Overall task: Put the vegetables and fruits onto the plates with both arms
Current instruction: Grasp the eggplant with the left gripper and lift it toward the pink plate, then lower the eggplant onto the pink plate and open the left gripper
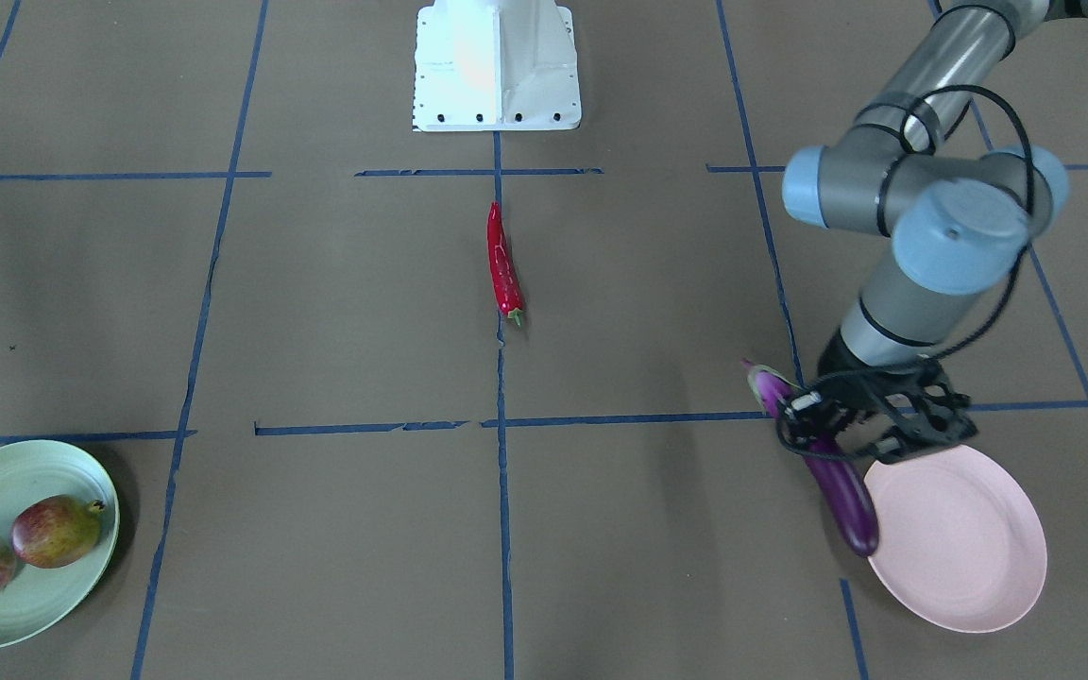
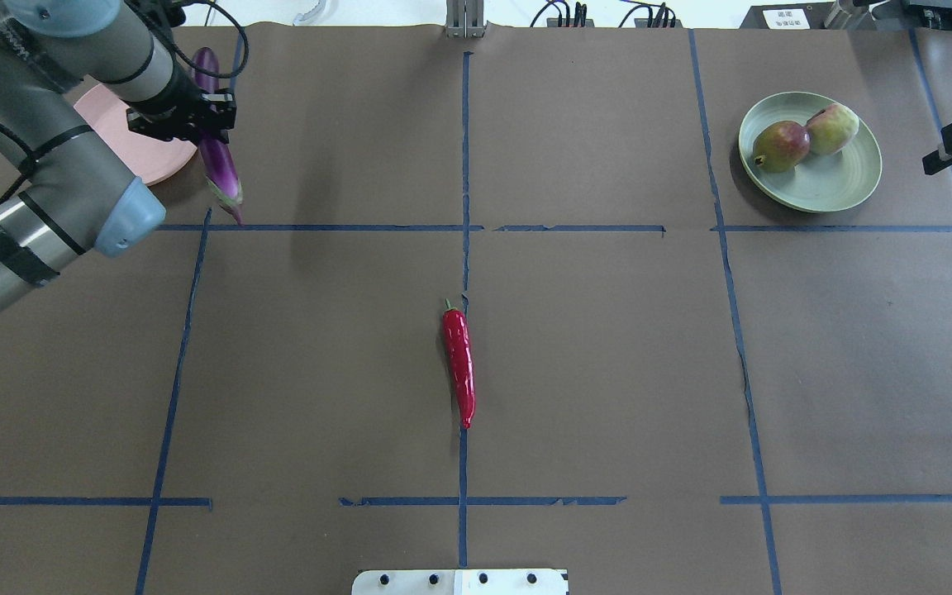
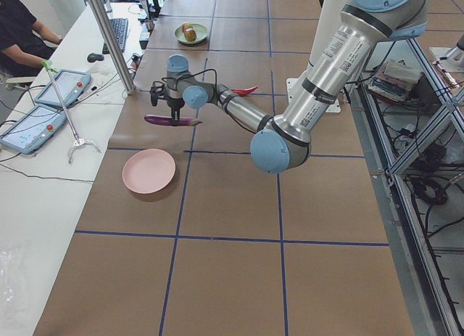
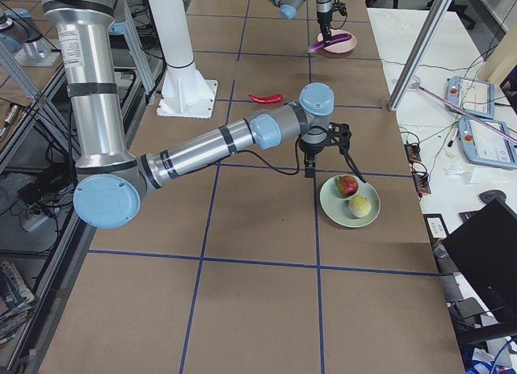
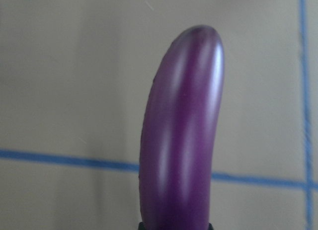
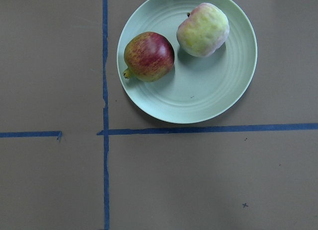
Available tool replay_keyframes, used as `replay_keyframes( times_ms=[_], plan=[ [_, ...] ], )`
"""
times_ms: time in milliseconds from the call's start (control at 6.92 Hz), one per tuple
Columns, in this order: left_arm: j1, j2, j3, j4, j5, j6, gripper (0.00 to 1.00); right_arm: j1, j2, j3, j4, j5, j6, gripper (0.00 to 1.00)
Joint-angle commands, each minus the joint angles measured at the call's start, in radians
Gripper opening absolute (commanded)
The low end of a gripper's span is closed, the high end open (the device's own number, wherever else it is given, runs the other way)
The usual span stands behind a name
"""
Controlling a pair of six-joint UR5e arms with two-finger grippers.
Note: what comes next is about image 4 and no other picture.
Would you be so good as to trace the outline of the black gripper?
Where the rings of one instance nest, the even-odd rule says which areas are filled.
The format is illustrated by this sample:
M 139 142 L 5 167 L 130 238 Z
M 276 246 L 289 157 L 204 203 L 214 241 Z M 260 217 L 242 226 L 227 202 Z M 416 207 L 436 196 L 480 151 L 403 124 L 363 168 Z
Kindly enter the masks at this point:
M 321 28 L 322 39 L 325 40 L 325 42 L 330 42 L 332 38 L 332 31 L 330 28 L 330 24 L 332 22 L 332 11 L 319 11 L 317 13 L 317 22 Z
M 316 156 L 326 147 L 324 141 L 312 144 L 304 140 L 299 140 L 298 146 L 304 153 L 304 176 L 314 179 L 316 175 Z

